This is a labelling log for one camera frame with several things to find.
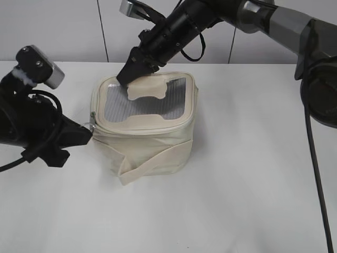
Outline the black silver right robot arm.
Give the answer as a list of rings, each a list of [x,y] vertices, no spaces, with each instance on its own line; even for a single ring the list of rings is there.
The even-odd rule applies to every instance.
[[[336,25],[273,1],[180,1],[164,16],[140,1],[122,1],[125,16],[154,24],[139,34],[117,75],[126,87],[153,74],[205,29],[227,22],[240,31],[262,32],[298,57],[294,78],[301,81],[301,99],[309,115],[326,126],[336,127]]]

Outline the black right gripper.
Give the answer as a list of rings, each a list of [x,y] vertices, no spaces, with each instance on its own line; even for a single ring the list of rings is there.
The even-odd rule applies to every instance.
[[[121,86],[128,86],[136,79],[158,71],[203,31],[202,21],[190,15],[160,18],[158,21],[146,17],[145,20],[155,26],[139,34],[141,43],[131,49],[116,77]]]

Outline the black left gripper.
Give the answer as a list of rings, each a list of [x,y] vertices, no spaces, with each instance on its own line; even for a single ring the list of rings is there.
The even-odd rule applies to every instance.
[[[48,167],[63,167],[70,157],[68,151],[44,149],[58,130],[59,145],[87,145],[92,138],[89,129],[63,116],[59,99],[49,92],[1,95],[1,144],[24,148],[25,161],[33,161],[42,153]]]

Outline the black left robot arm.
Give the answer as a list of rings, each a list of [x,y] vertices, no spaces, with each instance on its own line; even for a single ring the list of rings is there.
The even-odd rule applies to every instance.
[[[1,143],[23,148],[19,159],[1,171],[42,159],[48,167],[61,168],[69,147],[87,145],[92,132],[63,114],[59,99],[36,90],[13,73],[1,80]]]

